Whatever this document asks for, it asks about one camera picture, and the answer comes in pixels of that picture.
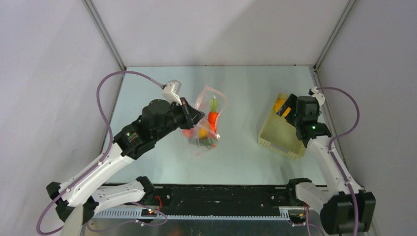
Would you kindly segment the yellow bell pepper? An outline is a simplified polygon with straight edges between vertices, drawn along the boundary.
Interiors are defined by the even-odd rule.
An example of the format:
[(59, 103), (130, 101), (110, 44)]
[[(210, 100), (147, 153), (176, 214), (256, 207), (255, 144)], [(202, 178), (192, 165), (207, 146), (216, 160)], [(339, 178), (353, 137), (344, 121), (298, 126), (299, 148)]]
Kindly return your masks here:
[[(283, 105), (285, 104), (286, 100), (287, 99), (281, 99), (281, 98), (278, 98), (277, 99), (277, 101), (274, 104), (274, 110), (275, 110), (276, 113), (283, 107)], [(290, 108), (286, 108), (285, 111), (284, 111), (284, 113), (282, 114), (282, 117), (286, 117), (289, 114), (290, 111), (291, 111)]]

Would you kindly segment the orange mango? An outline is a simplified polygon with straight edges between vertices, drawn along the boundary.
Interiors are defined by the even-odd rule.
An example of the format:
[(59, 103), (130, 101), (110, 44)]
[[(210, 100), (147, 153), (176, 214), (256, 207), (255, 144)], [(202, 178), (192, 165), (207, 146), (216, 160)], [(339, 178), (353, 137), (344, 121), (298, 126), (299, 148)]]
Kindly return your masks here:
[(207, 129), (205, 129), (205, 128), (199, 128), (198, 129), (198, 132), (197, 132), (198, 138), (199, 139), (205, 139), (205, 138), (207, 138), (208, 132), (209, 131)]

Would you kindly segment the clear zip top bag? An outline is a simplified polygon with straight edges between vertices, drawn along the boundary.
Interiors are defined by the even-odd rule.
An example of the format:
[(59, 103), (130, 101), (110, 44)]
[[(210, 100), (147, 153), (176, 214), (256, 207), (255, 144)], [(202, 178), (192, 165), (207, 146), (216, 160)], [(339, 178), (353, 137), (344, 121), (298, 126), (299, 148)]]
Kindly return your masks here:
[[(208, 114), (210, 112), (210, 107), (209, 107), (209, 101), (211, 99), (217, 99), (219, 101), (219, 105), (217, 108), (217, 111), (219, 112), (218, 118), (217, 118), (217, 133), (214, 133), (209, 122), (208, 122)], [(210, 139), (213, 140), (213, 142), (215, 142), (215, 146), (214, 147), (202, 147), (202, 146), (196, 146), (196, 145), (192, 145), (188, 142), (188, 139), (184, 136), (185, 138), (185, 155), (189, 158), (192, 157), (200, 157), (202, 156), (204, 153), (214, 149), (217, 147), (219, 140), (220, 140), (220, 134), (218, 131), (218, 123), (220, 120), (221, 115), (224, 113), (224, 110), (226, 109), (228, 100), (225, 94), (223, 94), (222, 92), (208, 87), (206, 86), (202, 92), (199, 94), (199, 96), (196, 99), (196, 102), (194, 104), (194, 108), (196, 108), (199, 111), (202, 111), (205, 113), (205, 117), (200, 120), (198, 122), (198, 124), (196, 124), (193, 128), (191, 128), (193, 130), (193, 136), (191, 138), (198, 138), (198, 129), (199, 128), (205, 128), (208, 130), (208, 136), (206, 139)]]

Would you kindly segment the orange carrot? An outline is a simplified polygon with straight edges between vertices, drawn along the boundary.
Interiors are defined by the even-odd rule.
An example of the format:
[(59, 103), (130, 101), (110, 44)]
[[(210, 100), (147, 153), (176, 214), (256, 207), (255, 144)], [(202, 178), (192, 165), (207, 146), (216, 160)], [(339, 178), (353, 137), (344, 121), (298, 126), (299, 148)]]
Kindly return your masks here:
[(219, 101), (217, 99), (211, 99), (209, 101), (210, 112), (208, 114), (208, 122), (214, 133), (217, 133), (216, 123), (219, 115), (219, 112), (217, 111), (218, 105)]

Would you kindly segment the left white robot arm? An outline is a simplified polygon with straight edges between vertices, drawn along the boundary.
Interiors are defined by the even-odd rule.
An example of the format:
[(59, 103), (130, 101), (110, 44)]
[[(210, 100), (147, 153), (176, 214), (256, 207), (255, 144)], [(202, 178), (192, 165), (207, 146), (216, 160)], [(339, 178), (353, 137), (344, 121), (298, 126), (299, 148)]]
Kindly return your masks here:
[(155, 200), (155, 187), (147, 177), (101, 189), (100, 186), (116, 172), (153, 149), (156, 143), (180, 129), (191, 129), (205, 113), (189, 105), (155, 99), (142, 109), (141, 115), (125, 126), (113, 139), (110, 149), (100, 154), (71, 180), (51, 182), (46, 189), (56, 204), (56, 212), (65, 222), (76, 206), (83, 206), (82, 223), (99, 212), (129, 202), (149, 205)]

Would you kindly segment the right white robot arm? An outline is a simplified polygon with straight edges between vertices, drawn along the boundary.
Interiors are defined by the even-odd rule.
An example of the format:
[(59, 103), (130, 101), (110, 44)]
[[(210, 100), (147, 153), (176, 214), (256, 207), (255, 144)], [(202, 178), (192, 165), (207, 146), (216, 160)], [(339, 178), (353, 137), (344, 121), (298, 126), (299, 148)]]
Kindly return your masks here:
[(376, 199), (366, 192), (349, 174), (325, 123), (318, 121), (323, 95), (296, 96), (277, 99), (276, 114), (296, 129), (296, 137), (315, 156), (325, 179), (327, 192), (311, 181), (303, 180), (286, 192), (288, 203), (306, 203), (317, 212), (323, 229), (329, 235), (364, 233), (372, 223)]

